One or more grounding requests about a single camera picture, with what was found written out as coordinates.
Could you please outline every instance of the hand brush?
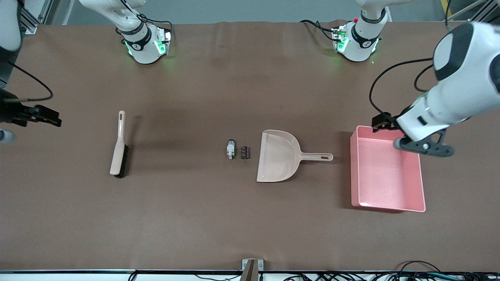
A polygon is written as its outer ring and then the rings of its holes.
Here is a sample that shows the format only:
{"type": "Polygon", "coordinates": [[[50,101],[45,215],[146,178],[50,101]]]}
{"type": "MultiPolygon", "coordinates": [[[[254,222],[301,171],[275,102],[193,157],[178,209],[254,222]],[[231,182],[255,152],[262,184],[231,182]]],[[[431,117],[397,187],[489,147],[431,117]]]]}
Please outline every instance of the hand brush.
{"type": "Polygon", "coordinates": [[[125,145],[124,140],[125,130],[125,111],[118,113],[118,140],[114,146],[113,161],[111,162],[111,169],[109,173],[116,178],[125,177],[125,166],[127,165],[127,154],[129,147],[125,145]]]}

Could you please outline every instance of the dustpan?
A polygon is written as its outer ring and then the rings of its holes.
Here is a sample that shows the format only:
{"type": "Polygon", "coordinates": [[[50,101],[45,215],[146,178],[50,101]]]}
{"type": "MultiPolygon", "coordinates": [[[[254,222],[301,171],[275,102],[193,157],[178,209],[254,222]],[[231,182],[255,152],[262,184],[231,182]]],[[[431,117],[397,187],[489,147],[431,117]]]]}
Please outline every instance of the dustpan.
{"type": "Polygon", "coordinates": [[[262,132],[260,157],[258,160],[257,182],[274,183],[290,178],[302,160],[332,161],[330,153],[304,153],[299,141],[281,130],[262,132]]]}

